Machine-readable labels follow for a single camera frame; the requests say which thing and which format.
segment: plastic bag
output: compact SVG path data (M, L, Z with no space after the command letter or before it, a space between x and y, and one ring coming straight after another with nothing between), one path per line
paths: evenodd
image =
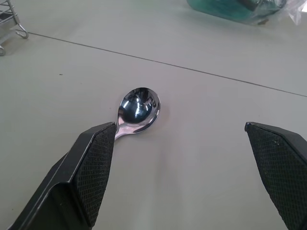
M307 0L188 0L189 5L204 13L246 24L265 24L289 15L300 23Z

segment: spoon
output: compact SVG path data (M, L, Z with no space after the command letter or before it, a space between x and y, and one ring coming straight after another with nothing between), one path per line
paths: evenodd
M148 129L158 118L160 107L158 95L148 88L137 88L129 92L118 109L115 140Z

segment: metal rack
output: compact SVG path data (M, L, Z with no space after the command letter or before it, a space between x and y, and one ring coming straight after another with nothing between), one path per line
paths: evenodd
M24 34L12 29L16 25L21 28ZM4 56L6 53L5 49L1 46L1 44L7 39L9 39L11 36L13 36L15 33L23 39L27 39L29 36L29 33L20 24L19 17L16 14L14 6L10 2L10 0L0 0L0 56Z

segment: white table surface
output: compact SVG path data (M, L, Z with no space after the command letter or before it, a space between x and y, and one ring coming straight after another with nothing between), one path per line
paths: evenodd
M261 183L244 125L307 138L307 98L31 35L0 60L0 228L86 129L122 97L161 98L148 131L116 142L94 230L286 230Z
M307 14L253 27L186 0L15 0L30 32L307 95Z

